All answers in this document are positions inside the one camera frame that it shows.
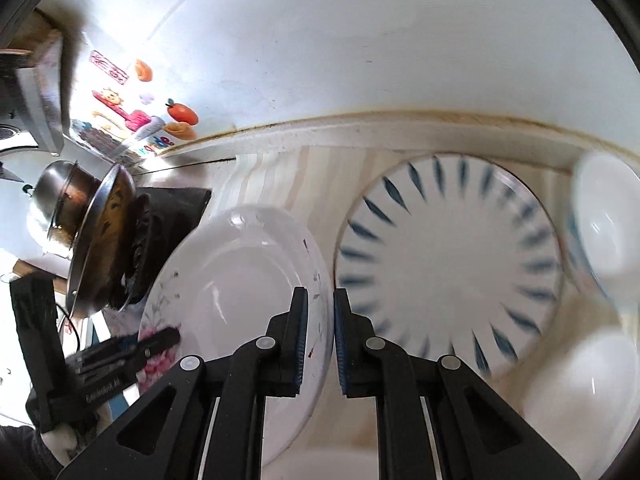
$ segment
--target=kitchen wall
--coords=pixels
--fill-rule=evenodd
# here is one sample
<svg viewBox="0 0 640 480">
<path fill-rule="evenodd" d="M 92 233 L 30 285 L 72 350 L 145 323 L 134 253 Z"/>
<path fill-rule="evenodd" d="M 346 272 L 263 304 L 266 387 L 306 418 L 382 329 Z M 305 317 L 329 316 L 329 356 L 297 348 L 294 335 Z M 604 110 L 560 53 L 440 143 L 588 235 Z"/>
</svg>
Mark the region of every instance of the kitchen wall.
<svg viewBox="0 0 640 480">
<path fill-rule="evenodd" d="M 111 79 L 121 96 L 131 90 L 127 111 L 162 115 L 173 98 L 198 114 L 200 138 L 347 112 L 446 108 L 545 121 L 640 150 L 640 75 L 589 0 L 44 0 L 40 8 L 75 38 L 72 117 L 81 121 L 109 113 L 91 94 L 101 91 L 90 75 L 96 50 L 128 75 L 122 85 Z M 152 68 L 151 82 L 136 77 L 136 59 Z"/>
<path fill-rule="evenodd" d="M 109 169 L 108 163 L 66 141 L 60 157 L 46 152 L 18 152 L 0 156 L 4 166 L 15 173 L 27 184 L 36 185 L 44 168 L 54 160 L 78 161 L 80 166 L 98 178 L 102 178 Z M 29 197 L 22 192 L 19 182 L 0 180 L 0 249 L 29 263 L 65 276 L 68 260 L 42 254 L 40 246 L 31 238 L 26 227 L 29 210 Z"/>
</svg>

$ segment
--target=sticker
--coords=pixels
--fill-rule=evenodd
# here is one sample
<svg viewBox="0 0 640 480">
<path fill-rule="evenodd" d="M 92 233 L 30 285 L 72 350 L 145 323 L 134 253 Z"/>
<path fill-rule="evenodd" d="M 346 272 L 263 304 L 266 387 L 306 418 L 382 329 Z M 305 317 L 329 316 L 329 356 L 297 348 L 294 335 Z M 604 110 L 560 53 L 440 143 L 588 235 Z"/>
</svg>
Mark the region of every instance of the sticker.
<svg viewBox="0 0 640 480">
<path fill-rule="evenodd" d="M 105 58 L 100 52 L 97 50 L 92 50 L 91 54 L 89 54 L 89 61 L 91 61 L 95 66 L 97 66 L 104 73 L 113 77 L 118 83 L 124 85 L 129 79 L 129 76 L 123 69 L 115 66 L 111 61 Z"/>
<path fill-rule="evenodd" d="M 145 139 L 141 144 L 134 146 L 131 151 L 140 156 L 149 156 L 150 154 L 157 155 L 171 146 L 175 146 L 175 142 L 169 137 L 154 135 Z"/>
<path fill-rule="evenodd" d="M 136 60 L 136 74 L 143 83 L 148 83 L 154 78 L 154 71 L 151 70 L 151 67 L 139 59 Z"/>
<path fill-rule="evenodd" d="M 71 127 L 82 141 L 103 155 L 111 153 L 120 145 L 118 139 L 114 139 L 110 134 L 95 128 L 91 123 L 73 120 Z"/>
<path fill-rule="evenodd" d="M 130 114 L 126 113 L 120 106 L 124 102 L 124 99 L 110 88 L 103 88 L 102 93 L 92 90 L 92 94 L 98 101 L 122 117 L 124 119 L 124 125 L 132 132 L 138 131 L 142 126 L 151 122 L 151 117 L 142 110 L 133 110 Z"/>
<path fill-rule="evenodd" d="M 180 140 L 193 140 L 198 136 L 189 123 L 169 123 L 163 128 L 168 134 Z"/>
<path fill-rule="evenodd" d="M 118 137 L 119 139 L 129 137 L 129 133 L 125 132 L 122 126 L 110 117 L 107 117 L 105 114 L 93 111 L 91 112 L 91 115 L 94 119 L 98 119 L 100 121 L 98 126 L 111 135 Z"/>
<path fill-rule="evenodd" d="M 140 156 L 137 153 L 129 152 L 123 155 L 119 155 L 115 158 L 116 164 L 122 164 L 123 166 L 130 166 L 131 164 L 140 160 Z"/>
<path fill-rule="evenodd" d="M 188 106 L 175 103 L 173 99 L 169 99 L 166 103 L 166 111 L 171 118 L 177 123 L 187 123 L 190 126 L 198 124 L 198 116 L 196 112 Z"/>
<path fill-rule="evenodd" d="M 140 102 L 143 105 L 151 104 L 154 99 L 155 99 L 155 97 L 153 96 L 153 94 L 151 92 L 145 92 L 143 94 L 140 94 Z"/>
<path fill-rule="evenodd" d="M 151 122 L 149 124 L 145 124 L 136 132 L 136 137 L 140 140 L 145 137 L 152 136 L 162 130 L 163 126 L 164 121 L 160 117 L 153 116 L 151 117 Z"/>
</svg>

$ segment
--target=screw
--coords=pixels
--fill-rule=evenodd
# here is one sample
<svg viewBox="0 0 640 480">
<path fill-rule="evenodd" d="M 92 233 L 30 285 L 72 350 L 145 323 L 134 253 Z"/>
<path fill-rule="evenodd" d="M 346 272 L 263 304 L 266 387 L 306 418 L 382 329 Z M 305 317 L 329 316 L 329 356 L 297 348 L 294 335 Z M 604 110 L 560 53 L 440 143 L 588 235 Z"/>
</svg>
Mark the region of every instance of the screw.
<svg viewBox="0 0 640 480">
<path fill-rule="evenodd" d="M 255 342 L 255 345 L 260 350 L 268 350 L 269 348 L 276 346 L 276 340 L 273 337 L 265 335 L 258 339 L 258 341 Z"/>
<path fill-rule="evenodd" d="M 379 337 L 370 337 L 365 345 L 371 350 L 382 350 L 385 347 L 385 340 Z"/>
<path fill-rule="evenodd" d="M 458 359 L 455 355 L 445 355 L 441 360 L 440 364 L 442 364 L 443 368 L 447 370 L 457 370 L 460 368 L 460 359 Z"/>
<path fill-rule="evenodd" d="M 186 372 L 191 372 L 198 366 L 200 366 L 200 359 L 192 355 L 185 357 L 184 359 L 182 359 L 182 361 L 180 361 L 180 368 L 182 368 Z"/>
</svg>

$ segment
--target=white plate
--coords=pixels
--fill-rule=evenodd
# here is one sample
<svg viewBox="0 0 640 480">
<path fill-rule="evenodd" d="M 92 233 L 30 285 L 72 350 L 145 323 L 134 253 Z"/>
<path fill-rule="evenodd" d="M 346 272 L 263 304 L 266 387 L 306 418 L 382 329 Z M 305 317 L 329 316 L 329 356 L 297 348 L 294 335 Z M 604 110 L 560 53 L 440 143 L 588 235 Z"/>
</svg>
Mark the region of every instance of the white plate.
<svg viewBox="0 0 640 480">
<path fill-rule="evenodd" d="M 480 158 L 439 155 L 402 163 L 358 199 L 335 281 L 378 335 L 433 360 L 455 352 L 487 377 L 539 341 L 560 261 L 529 188 Z"/>
<path fill-rule="evenodd" d="M 182 356 L 216 359 L 264 335 L 271 317 L 289 309 L 299 285 L 309 298 L 304 376 L 295 399 L 267 399 L 262 463 L 269 463 L 311 416 L 334 334 L 326 265 L 311 233 L 286 211 L 229 209 L 198 227 L 173 252 L 149 293 L 140 337 L 175 326 L 182 339 L 177 349 L 150 360 L 140 377 L 141 391 Z"/>
</svg>

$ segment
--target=white bowl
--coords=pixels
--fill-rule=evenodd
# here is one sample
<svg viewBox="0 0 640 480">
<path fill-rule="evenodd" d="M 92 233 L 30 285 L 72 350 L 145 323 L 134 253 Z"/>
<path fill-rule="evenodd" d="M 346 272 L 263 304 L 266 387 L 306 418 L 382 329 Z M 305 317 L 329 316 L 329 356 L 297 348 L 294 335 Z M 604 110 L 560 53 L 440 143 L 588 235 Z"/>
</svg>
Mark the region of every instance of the white bowl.
<svg viewBox="0 0 640 480">
<path fill-rule="evenodd" d="M 640 178 L 622 160 L 593 152 L 575 167 L 565 244 L 581 292 L 616 306 L 640 301 Z"/>
<path fill-rule="evenodd" d="M 524 419 L 575 469 L 597 480 L 638 421 L 640 359 L 621 330 L 599 330 L 535 379 Z"/>
<path fill-rule="evenodd" d="M 378 480 L 378 454 L 356 449 L 290 453 L 263 468 L 262 480 Z"/>
</svg>

